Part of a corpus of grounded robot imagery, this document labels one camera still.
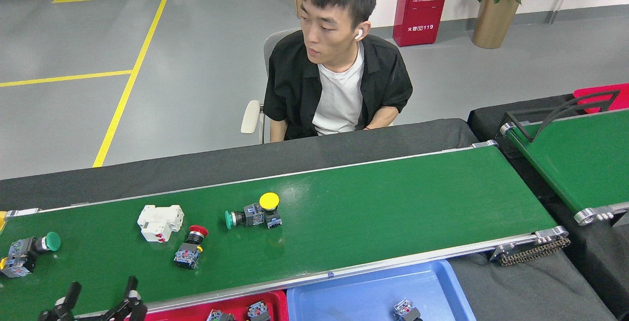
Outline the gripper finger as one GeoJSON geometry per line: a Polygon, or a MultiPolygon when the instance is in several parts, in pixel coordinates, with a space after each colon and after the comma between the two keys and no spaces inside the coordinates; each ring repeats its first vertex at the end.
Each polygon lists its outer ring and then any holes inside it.
{"type": "Polygon", "coordinates": [[[102,321],[124,321],[129,316],[129,321],[143,321],[147,314],[147,306],[144,304],[137,285],[139,281],[135,276],[130,276],[123,299],[101,315],[102,321]]]}
{"type": "Polygon", "coordinates": [[[65,297],[56,301],[54,307],[48,311],[42,311],[38,315],[39,321],[75,321],[72,310],[76,307],[82,286],[79,282],[72,282],[65,297]]]}

